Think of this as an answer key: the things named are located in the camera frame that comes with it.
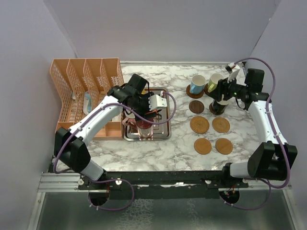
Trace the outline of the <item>pale yellow mug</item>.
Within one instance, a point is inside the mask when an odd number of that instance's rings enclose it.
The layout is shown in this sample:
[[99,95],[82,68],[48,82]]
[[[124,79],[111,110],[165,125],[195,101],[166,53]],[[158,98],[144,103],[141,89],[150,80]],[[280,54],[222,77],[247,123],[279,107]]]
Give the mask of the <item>pale yellow mug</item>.
[[224,76],[220,73],[212,74],[208,82],[208,93],[215,90],[218,85],[219,80],[223,80],[223,79],[224,79]]

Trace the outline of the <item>black mug white inside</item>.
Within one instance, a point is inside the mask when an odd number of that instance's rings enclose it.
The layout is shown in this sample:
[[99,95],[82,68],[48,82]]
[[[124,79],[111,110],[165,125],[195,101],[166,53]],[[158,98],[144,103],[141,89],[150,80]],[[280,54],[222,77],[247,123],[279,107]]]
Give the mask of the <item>black mug white inside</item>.
[[221,115],[224,113],[226,107],[230,104],[230,100],[220,102],[213,100],[213,102],[209,105],[209,110],[214,115]]

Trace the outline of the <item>white mug pink handle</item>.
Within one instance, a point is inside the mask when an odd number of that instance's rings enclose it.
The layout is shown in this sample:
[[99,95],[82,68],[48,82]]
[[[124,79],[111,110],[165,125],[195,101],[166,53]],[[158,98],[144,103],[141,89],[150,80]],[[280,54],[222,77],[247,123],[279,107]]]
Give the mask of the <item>white mug pink handle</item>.
[[122,119],[123,126],[131,126],[136,127],[135,115],[133,113],[128,114],[124,112],[123,119]]

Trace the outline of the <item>dusty pink mug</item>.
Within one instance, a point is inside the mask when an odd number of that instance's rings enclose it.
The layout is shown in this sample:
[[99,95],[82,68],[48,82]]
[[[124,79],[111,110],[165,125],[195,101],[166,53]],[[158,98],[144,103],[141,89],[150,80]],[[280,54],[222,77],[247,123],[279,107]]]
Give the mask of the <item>dusty pink mug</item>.
[[140,138],[151,138],[153,136],[153,124],[137,120],[136,127]]

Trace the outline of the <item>light blue mug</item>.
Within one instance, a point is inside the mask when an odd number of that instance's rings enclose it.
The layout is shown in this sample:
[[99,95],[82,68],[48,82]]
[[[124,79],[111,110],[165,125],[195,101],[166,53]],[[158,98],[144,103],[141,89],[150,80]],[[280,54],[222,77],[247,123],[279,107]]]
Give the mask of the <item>light blue mug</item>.
[[191,79],[190,90],[191,94],[199,94],[203,91],[206,84],[206,79],[202,75],[194,75]]

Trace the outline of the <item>woven rattan coaster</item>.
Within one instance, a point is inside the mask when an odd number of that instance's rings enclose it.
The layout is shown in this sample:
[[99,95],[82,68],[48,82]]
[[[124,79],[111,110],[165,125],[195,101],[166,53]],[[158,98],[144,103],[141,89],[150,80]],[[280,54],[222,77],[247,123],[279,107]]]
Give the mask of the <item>woven rattan coaster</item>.
[[196,116],[190,121],[190,128],[198,134],[206,133],[209,127],[209,121],[203,116]]
[[230,123],[223,117],[216,117],[212,121],[213,129],[219,133],[226,133],[230,130]]

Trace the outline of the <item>brown ringed wooden coaster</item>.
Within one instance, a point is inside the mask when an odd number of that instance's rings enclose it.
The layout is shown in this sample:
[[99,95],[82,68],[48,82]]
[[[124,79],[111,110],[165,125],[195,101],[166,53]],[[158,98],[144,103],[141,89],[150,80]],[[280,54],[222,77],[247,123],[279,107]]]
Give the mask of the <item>brown ringed wooden coaster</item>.
[[190,85],[188,85],[187,87],[186,87],[186,94],[190,97],[190,98],[193,98],[193,99],[199,99],[199,98],[201,98],[203,95],[204,95],[204,90],[202,90],[200,93],[198,93],[198,94],[192,94],[191,92],[190,92]]

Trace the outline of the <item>dark walnut coaster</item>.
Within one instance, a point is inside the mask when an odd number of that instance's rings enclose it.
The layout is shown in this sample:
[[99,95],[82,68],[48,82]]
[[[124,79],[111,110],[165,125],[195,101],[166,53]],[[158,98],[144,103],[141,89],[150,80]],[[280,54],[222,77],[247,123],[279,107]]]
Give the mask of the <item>dark walnut coaster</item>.
[[189,103],[189,110],[195,114],[200,114],[204,111],[204,104],[201,101],[193,100]]

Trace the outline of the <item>light wood grooved coaster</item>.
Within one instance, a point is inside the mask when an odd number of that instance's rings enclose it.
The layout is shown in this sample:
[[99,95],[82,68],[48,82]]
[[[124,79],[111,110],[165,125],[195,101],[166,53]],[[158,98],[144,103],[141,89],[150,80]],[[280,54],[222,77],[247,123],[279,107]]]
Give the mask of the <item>light wood grooved coaster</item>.
[[220,138],[215,143],[217,151],[223,155],[228,155],[233,151],[233,144],[226,138]]

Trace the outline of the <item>light wood round coaster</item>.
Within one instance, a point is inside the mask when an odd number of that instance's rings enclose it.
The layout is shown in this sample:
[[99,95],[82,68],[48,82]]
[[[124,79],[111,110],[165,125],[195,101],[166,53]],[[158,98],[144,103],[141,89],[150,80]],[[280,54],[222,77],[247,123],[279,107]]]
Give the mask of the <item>light wood round coaster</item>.
[[201,155],[209,154],[212,150],[212,145],[209,140],[199,138],[194,142],[194,149]]

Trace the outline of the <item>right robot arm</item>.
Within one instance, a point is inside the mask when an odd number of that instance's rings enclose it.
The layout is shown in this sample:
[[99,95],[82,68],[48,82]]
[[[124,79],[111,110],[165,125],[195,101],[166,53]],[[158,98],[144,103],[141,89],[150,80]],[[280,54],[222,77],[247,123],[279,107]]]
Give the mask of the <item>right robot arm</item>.
[[221,174],[225,187],[232,187],[238,178],[288,181],[290,169],[297,156],[296,146],[288,144],[275,120],[268,93],[262,92],[264,71],[248,69],[245,84],[236,82],[240,71],[238,65],[226,66],[229,76],[219,80],[213,96],[216,101],[239,99],[244,103],[255,124],[259,147],[247,162],[231,163],[229,171]]

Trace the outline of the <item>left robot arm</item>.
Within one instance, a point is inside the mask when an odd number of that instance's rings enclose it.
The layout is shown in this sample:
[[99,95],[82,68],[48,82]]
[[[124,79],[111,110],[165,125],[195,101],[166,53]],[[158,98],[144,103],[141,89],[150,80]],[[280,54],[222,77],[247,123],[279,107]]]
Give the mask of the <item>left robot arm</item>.
[[133,74],[128,83],[112,87],[101,103],[80,122],[68,129],[59,128],[55,134],[55,161],[62,161],[74,172],[87,176],[93,188],[103,188],[105,170],[91,159],[87,146],[123,109],[135,112],[136,119],[143,117],[149,120],[153,110],[165,105],[163,93],[142,93],[148,84],[146,79]]

